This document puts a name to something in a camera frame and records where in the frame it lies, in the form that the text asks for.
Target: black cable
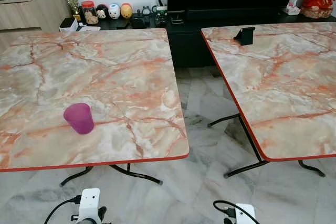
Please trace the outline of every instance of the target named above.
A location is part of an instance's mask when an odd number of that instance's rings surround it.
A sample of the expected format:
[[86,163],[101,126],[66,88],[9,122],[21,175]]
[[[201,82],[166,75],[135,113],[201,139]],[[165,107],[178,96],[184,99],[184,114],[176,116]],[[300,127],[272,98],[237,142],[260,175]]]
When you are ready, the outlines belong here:
[[224,204],[228,204],[230,206],[233,206],[235,208],[238,208],[240,211],[242,211],[244,214],[246,214],[252,221],[254,221],[256,224],[260,224],[255,218],[253,218],[252,215],[250,215],[247,211],[245,211],[243,208],[238,207],[236,204],[231,203],[230,201],[226,201],[226,200],[216,200],[214,201],[213,205],[214,207],[221,212],[224,212],[224,209],[220,209],[219,207],[216,206],[217,203],[224,203]]
[[69,202],[74,202],[75,204],[79,204],[80,203],[80,199],[81,199],[81,195],[77,195],[75,198],[72,199],[67,199],[66,201],[63,201],[62,203],[58,204],[48,215],[46,221],[44,222],[44,224],[47,224],[50,217],[53,215],[53,213],[62,205],[69,203]]

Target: black tv stand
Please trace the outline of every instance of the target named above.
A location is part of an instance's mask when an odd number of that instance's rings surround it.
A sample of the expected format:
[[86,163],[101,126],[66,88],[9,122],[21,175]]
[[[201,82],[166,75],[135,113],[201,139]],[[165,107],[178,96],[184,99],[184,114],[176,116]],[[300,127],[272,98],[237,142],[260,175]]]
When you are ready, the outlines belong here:
[[260,24],[278,23],[307,23],[307,22],[336,22],[335,17],[326,19],[312,19],[303,15],[289,16],[278,12],[277,15],[265,17],[237,17],[226,19],[184,20],[184,24],[177,26],[167,23],[169,44],[172,52],[174,67],[203,67],[215,65],[213,58],[201,35],[205,27],[220,26],[253,26]]
[[180,13],[171,13],[170,14],[170,22],[172,25],[183,25],[184,19],[182,18],[182,14]]
[[249,9],[195,9],[186,11],[187,20],[238,19],[238,18],[269,18],[277,16],[279,8],[249,8]]

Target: wooden cabinet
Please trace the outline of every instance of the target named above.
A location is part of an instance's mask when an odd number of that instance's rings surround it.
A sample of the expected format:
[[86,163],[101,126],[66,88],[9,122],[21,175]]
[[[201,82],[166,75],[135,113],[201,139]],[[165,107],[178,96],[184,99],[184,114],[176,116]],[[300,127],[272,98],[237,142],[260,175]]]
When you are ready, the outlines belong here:
[[70,16],[66,0],[0,0],[0,54],[20,35],[59,31]]

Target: marble floor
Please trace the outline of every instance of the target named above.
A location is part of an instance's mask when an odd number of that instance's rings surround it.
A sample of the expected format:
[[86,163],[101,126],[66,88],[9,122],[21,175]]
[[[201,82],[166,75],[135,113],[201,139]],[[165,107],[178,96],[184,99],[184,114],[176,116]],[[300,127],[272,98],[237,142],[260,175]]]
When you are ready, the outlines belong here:
[[[241,126],[234,120],[206,127],[211,120],[237,113],[215,68],[178,69],[177,84],[184,109],[190,155],[179,161],[132,165],[155,176],[162,186],[129,177],[108,166],[60,188],[59,182],[82,168],[0,173],[0,224],[43,223],[60,202],[85,188],[100,188],[105,222],[138,224],[223,223],[212,202],[249,203],[260,223],[331,224],[336,221],[336,158],[307,161],[326,178],[297,162],[270,163],[225,179],[230,169],[256,161]],[[51,223],[71,223],[78,205],[66,204]]]

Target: black phone stand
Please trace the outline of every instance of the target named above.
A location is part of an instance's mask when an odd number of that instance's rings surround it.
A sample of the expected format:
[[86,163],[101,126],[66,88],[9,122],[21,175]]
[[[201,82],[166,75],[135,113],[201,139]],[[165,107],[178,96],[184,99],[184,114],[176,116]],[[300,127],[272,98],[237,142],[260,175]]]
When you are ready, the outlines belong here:
[[253,31],[255,29],[254,26],[242,28],[234,39],[242,46],[251,45],[253,44]]

